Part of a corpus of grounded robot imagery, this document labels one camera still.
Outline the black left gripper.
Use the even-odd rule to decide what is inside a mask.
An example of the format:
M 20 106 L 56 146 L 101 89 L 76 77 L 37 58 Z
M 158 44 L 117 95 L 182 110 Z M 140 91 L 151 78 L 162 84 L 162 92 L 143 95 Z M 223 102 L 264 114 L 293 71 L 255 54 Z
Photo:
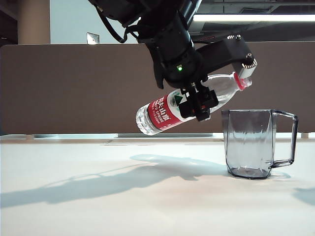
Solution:
M 210 118 L 210 109 L 219 104 L 214 90 L 203 86 L 202 56 L 193 46 L 187 31 L 149 31 L 145 44 L 153 60 L 157 87 L 163 89 L 163 81 L 185 95 L 179 104 L 183 118 L 196 117 L 198 121 Z

